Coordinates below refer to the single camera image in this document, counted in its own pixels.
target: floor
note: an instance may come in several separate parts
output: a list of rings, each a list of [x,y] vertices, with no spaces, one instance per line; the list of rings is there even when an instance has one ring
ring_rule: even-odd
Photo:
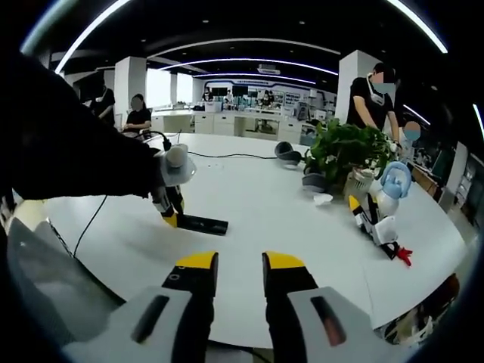
[[[20,204],[15,211],[17,216],[29,229],[35,231],[36,227],[47,219],[42,201],[27,200]],[[462,263],[456,269],[456,274],[461,286],[463,286],[475,262],[477,251],[479,248],[479,241],[477,240],[478,231],[467,221],[465,215],[458,208],[451,208],[448,212],[450,220],[455,224],[464,239],[465,244],[469,247],[469,253],[464,258]],[[272,361],[272,351],[270,349],[257,349],[257,353],[265,357],[268,361]],[[240,358],[233,360],[233,362],[251,363],[252,360],[247,354],[243,354]],[[253,363],[261,363],[262,360],[258,358],[253,359]]]

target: white pillar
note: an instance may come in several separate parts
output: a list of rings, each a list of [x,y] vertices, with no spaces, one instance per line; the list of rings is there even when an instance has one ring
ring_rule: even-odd
[[[176,95],[178,87],[178,74],[171,73],[169,79],[169,99],[172,104],[176,104]]]
[[[334,116],[340,119],[341,123],[346,123],[349,109],[349,93],[353,80],[357,77],[366,77],[373,71],[375,64],[381,60],[364,53],[354,51],[340,60],[340,71],[338,76],[338,101]],[[395,92],[389,94],[395,104]],[[389,131],[389,120],[385,122],[383,131]]]
[[[106,87],[114,90],[114,70],[105,70],[103,77]]]
[[[455,195],[459,184],[461,183],[462,176],[464,176],[467,156],[469,155],[467,147],[464,144],[457,142],[457,147],[455,148],[454,162],[452,164],[451,173],[448,176],[447,189]]]
[[[196,103],[202,100],[203,85],[205,81],[202,79],[194,78],[193,88],[192,88],[192,102]]]
[[[146,59],[127,57],[114,68],[114,115],[116,127],[126,123],[131,98],[146,92]]]

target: red object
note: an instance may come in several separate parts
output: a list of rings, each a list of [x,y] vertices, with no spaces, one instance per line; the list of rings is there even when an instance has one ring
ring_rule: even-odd
[[[411,266],[411,261],[409,257],[414,251],[406,250],[404,247],[400,247],[396,256],[407,264],[408,267]]]

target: desk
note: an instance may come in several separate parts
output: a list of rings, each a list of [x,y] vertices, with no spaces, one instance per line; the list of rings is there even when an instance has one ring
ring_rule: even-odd
[[[271,137],[272,139],[299,143],[303,123],[293,117],[282,116],[279,110],[260,111],[262,112],[161,110],[151,114],[151,129],[158,132],[182,131],[189,133],[191,132],[191,123],[194,121],[195,133],[197,134],[265,138],[266,134],[245,132],[245,130],[254,129],[256,119],[268,119],[278,122],[278,132]]]
[[[415,178],[415,181],[432,197],[439,189],[439,184],[430,177],[430,171],[412,163],[414,169],[411,174]]]
[[[190,150],[208,155],[274,155],[276,142],[218,135],[181,134]],[[153,141],[161,147],[161,139]],[[303,152],[306,147],[294,146]],[[412,267],[390,261],[357,229],[346,205],[315,207],[302,190],[303,165],[277,160],[193,157],[197,174],[182,187],[186,212],[229,221],[225,236],[171,228],[149,200],[108,197],[85,233],[77,256],[123,299],[161,285],[178,259],[219,252],[215,321],[210,339],[271,347],[265,322],[262,252],[300,258],[320,287],[331,286],[367,312],[373,328],[412,309],[432,293],[465,254],[457,229],[417,184],[396,213],[402,246],[413,250]],[[58,198],[46,203],[51,223],[73,249],[100,201]]]

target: laboratory workbench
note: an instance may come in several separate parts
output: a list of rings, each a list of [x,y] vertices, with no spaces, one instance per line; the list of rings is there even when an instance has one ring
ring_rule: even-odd
[[[277,123],[275,133],[256,132],[258,119]],[[206,135],[241,136],[298,144],[303,122],[274,110],[206,112],[193,110],[161,110],[151,115],[151,129],[158,132],[194,132]]]

